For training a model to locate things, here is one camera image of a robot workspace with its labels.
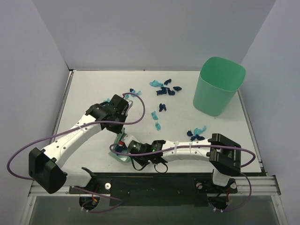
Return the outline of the green dustpan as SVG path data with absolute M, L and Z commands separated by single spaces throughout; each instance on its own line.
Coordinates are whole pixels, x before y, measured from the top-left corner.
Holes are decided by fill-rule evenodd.
M 112 149 L 117 153 L 126 153 L 127 152 L 127 147 L 126 147 L 126 145 L 124 144 L 124 142 L 122 140 L 122 138 L 124 136 L 125 136 L 124 132 L 122 134 L 117 134 L 117 136 L 114 140 L 114 144 L 118 144 L 118 145 L 113 146 Z M 122 163 L 128 163 L 130 161 L 130 157 L 128 157 L 128 156 L 118 155 L 118 154 L 115 154 L 111 151 L 108 154 L 112 158 L 114 158 L 117 161 L 122 162 Z

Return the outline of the green hand brush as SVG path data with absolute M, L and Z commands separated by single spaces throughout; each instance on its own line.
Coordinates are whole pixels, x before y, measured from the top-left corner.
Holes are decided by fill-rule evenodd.
M 122 133 L 117 134 L 115 142 L 118 143 L 119 141 L 122 141 L 125 135 L 126 135 L 125 131 L 122 131 Z

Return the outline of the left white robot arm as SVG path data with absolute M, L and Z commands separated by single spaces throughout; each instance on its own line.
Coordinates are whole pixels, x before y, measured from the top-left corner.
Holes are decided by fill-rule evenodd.
M 88 139 L 106 129 L 120 134 L 121 124 L 107 123 L 125 122 L 133 101 L 114 95 L 109 102 L 94 104 L 72 127 L 75 131 L 63 134 L 42 150 L 34 148 L 29 153 L 29 176 L 48 193 L 57 192 L 66 182 L 67 173 L 62 167 L 68 158 Z

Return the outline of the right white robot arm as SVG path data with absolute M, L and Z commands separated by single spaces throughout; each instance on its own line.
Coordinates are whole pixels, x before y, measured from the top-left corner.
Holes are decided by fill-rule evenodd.
M 151 144 L 140 143 L 134 137 L 126 135 L 127 153 L 139 165 L 163 164 L 177 160 L 198 160 L 210 162 L 213 166 L 210 188 L 219 192 L 224 189 L 231 177 L 238 176 L 241 169 L 241 153 L 235 148 L 241 146 L 221 134 L 212 134 L 211 138 L 201 141 L 172 142 L 155 140 Z

